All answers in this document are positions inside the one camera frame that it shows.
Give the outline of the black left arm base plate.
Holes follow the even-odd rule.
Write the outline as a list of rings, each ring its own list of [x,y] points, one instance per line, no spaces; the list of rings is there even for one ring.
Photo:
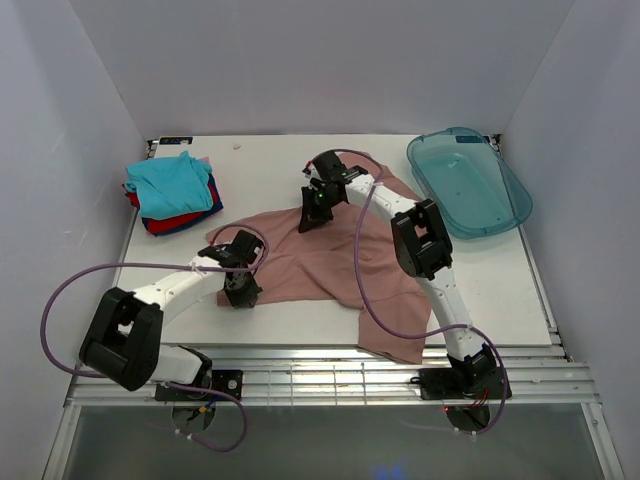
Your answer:
[[[220,391],[240,400],[242,398],[243,379],[244,372],[242,370],[213,369],[193,384],[192,387]],[[154,393],[154,399],[156,401],[166,402],[203,401],[207,403],[217,398],[218,395],[184,391],[163,385],[157,385]]]

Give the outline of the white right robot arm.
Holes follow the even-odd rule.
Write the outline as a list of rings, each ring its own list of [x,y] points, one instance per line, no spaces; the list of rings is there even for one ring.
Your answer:
[[[341,203],[360,207],[353,253],[355,278],[374,322],[387,334],[403,340],[423,341],[434,334],[443,335],[450,363],[445,385],[467,398],[488,396],[500,361],[492,342],[473,325],[459,292],[453,270],[453,245],[438,206],[432,200],[411,200],[386,187],[382,168],[374,176],[359,165],[345,166],[339,157],[342,152],[322,152],[303,168],[309,184],[301,188],[298,231],[306,233],[330,222],[333,208]],[[389,225],[399,267],[426,294],[439,325],[432,333],[402,333],[385,325],[374,312],[359,264],[360,237],[368,212]]]

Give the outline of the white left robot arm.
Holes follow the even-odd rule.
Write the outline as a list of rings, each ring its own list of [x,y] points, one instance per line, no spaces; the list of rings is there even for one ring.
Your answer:
[[[261,239],[240,230],[232,241],[200,250],[185,270],[131,291],[108,290],[81,344],[80,360],[128,391],[148,382],[209,387],[211,360],[162,343],[163,327],[210,295],[223,295],[236,309],[254,307],[262,288],[248,268],[265,251]]]

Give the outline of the dusty pink t shirt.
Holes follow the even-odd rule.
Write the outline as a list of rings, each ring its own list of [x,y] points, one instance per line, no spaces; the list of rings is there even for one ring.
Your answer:
[[[335,300],[359,313],[359,348],[397,362],[419,364],[425,341],[387,334],[373,320],[360,296],[354,268],[358,217],[355,205],[341,203],[334,218],[306,233],[298,232],[299,208],[266,211],[241,219],[269,242],[269,255],[255,278],[263,289],[261,305]],[[360,237],[359,264],[365,292],[383,323],[402,333],[425,333],[431,305],[421,287],[399,267],[390,227],[367,213]]]

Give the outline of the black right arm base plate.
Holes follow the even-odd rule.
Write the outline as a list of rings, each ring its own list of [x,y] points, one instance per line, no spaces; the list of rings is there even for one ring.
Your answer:
[[[502,371],[492,369],[479,380],[466,380],[452,367],[419,369],[409,382],[420,390],[423,400],[501,400],[512,397],[509,382],[504,382]]]

